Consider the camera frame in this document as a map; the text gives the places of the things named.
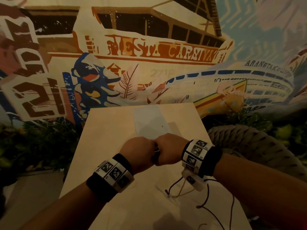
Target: white paper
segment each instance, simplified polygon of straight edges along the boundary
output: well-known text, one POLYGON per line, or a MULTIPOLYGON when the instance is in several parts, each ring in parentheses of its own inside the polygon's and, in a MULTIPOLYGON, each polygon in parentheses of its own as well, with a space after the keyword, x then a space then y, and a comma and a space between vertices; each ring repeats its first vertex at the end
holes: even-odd
POLYGON ((166 133, 171 133, 159 105, 148 105, 134 109, 134 124, 137 136, 147 139, 157 139, 166 133))

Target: wooden table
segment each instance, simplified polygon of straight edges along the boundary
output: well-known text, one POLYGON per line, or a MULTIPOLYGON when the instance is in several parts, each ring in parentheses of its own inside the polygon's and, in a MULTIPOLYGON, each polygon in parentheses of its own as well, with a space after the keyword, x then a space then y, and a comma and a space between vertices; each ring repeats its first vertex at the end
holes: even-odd
MULTIPOLYGON (((118 153, 126 140, 136 136, 133 109, 138 107, 91 109, 60 197, 84 182, 102 161, 118 153)), ((173 134, 210 140, 193 103, 159 107, 173 134)), ((164 190, 181 177, 182 170, 181 163, 177 163, 153 166, 136 174, 135 181, 106 204, 90 229, 229 229, 230 219, 232 230, 251 229, 239 201, 218 182, 209 182, 210 196, 205 207, 221 224, 210 211, 196 208, 205 201, 207 189, 192 191, 187 182, 183 186, 182 179, 172 188, 171 197, 167 197, 164 190), (180 196, 176 197, 182 186, 180 196)))

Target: bracelet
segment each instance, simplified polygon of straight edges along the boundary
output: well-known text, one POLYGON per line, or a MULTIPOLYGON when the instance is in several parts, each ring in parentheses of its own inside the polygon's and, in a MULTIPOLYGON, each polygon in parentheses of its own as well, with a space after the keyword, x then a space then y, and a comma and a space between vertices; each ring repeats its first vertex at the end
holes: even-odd
POLYGON ((131 165, 121 154, 102 162, 90 176, 86 185, 102 202, 109 202, 134 181, 131 165))
POLYGON ((222 153, 222 150, 212 143, 194 139, 187 143, 182 151, 182 166, 201 178, 204 175, 212 176, 222 153))

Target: hand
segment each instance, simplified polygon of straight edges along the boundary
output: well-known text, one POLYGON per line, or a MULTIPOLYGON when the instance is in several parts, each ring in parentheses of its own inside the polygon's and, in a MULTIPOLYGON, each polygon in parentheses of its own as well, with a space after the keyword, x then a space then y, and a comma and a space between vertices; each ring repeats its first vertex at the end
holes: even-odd
POLYGON ((119 153, 129 161, 133 174, 143 172, 153 166, 154 141, 144 137, 129 139, 119 153))
POLYGON ((189 142, 187 139, 178 135, 167 133, 155 139, 159 150, 160 156, 157 166, 175 164, 181 161, 181 155, 184 147, 189 142))

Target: painted wall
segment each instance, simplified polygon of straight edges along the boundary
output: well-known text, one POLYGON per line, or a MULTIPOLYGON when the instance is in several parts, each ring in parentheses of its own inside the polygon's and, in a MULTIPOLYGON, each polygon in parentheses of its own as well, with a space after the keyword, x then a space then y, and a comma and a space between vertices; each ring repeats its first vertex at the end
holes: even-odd
POLYGON ((0 122, 306 106, 305 0, 0 0, 0 122))

